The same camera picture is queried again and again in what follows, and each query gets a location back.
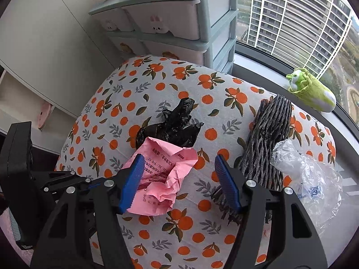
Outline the white shelf unit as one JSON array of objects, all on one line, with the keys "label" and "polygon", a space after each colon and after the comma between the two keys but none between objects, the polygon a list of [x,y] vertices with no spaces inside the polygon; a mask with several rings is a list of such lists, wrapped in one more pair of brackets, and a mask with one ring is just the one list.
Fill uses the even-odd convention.
[{"label": "white shelf unit", "polygon": [[6,70],[1,72],[1,133],[6,134],[13,123],[29,121],[33,145],[59,154],[75,118],[55,107],[44,128],[39,130],[37,118],[43,101]]}]

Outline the black crumpled plastic bag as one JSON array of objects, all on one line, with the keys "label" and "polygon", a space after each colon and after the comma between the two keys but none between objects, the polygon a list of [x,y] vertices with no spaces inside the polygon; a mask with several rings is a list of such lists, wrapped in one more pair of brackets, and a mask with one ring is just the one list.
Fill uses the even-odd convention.
[{"label": "black crumpled plastic bag", "polygon": [[170,111],[163,111],[164,121],[141,127],[135,137],[135,148],[144,143],[147,137],[166,141],[181,148],[192,148],[197,141],[203,122],[190,123],[195,101],[189,97],[180,99],[179,104]]}]

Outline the green white drawer cabinet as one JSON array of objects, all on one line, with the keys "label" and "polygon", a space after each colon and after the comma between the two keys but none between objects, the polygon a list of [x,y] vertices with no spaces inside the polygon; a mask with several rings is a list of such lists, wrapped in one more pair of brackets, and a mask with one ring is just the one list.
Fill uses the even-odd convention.
[{"label": "green white drawer cabinet", "polygon": [[89,14],[125,59],[151,54],[232,71],[237,0],[106,0]]}]

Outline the pink paper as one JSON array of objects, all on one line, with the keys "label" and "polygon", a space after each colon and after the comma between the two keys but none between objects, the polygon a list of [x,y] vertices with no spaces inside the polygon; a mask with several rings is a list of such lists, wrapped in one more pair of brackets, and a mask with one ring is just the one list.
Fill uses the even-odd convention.
[{"label": "pink paper", "polygon": [[124,164],[144,156],[144,173],[128,212],[144,216],[160,216],[172,210],[185,176],[198,161],[193,148],[181,148],[163,140],[147,137]]}]

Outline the green cabbage plush toy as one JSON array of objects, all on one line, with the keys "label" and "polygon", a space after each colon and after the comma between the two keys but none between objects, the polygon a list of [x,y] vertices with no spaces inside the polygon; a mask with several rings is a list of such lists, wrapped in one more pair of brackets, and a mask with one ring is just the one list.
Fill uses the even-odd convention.
[{"label": "green cabbage plush toy", "polygon": [[318,112],[332,112],[337,100],[333,92],[315,78],[306,68],[296,68],[286,75],[288,91]]}]

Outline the pink round wall hook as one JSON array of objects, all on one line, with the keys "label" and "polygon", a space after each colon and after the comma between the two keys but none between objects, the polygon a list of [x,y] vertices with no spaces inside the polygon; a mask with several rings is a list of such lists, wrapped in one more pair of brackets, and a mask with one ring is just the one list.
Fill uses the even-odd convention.
[{"label": "pink round wall hook", "polygon": [[37,128],[39,130],[42,130],[44,128],[48,118],[50,117],[54,109],[55,107],[52,104],[47,101],[43,101],[37,118]]}]

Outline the clear crumpled plastic bag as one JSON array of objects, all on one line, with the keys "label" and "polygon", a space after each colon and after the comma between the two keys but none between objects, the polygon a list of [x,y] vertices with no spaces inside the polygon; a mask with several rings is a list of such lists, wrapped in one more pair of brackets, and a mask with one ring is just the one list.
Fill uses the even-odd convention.
[{"label": "clear crumpled plastic bag", "polygon": [[341,205],[343,178],[331,166],[299,153],[290,139],[275,145],[271,165],[284,174],[284,186],[296,193],[322,234]]}]

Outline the orange print table cloth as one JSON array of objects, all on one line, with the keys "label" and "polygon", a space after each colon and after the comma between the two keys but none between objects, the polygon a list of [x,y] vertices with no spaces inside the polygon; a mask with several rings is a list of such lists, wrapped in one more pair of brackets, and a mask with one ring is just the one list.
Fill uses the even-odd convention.
[{"label": "orange print table cloth", "polygon": [[341,202],[329,128],[226,72],[163,56],[120,65],[81,111],[56,168],[110,178],[137,154],[145,168],[119,216],[130,268],[223,268],[242,218],[230,212],[216,156],[273,190],[291,187],[318,232]]}]

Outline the black foam net sleeve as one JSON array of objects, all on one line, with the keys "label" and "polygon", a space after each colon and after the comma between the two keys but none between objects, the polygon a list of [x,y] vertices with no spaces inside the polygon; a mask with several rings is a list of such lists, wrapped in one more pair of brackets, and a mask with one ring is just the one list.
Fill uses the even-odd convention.
[{"label": "black foam net sleeve", "polygon": [[[291,101],[284,96],[277,95],[273,99],[261,101],[243,153],[231,167],[234,169],[232,176],[239,189],[239,197],[242,185],[247,180],[253,180],[257,185],[272,191],[280,191],[283,188],[283,174],[271,165],[271,158],[275,145],[287,139],[290,119]],[[221,186],[212,192],[210,198],[219,206],[222,219],[228,219],[228,222],[238,225],[241,223],[241,209],[244,204],[240,204],[237,213],[233,212],[226,203]]]}]

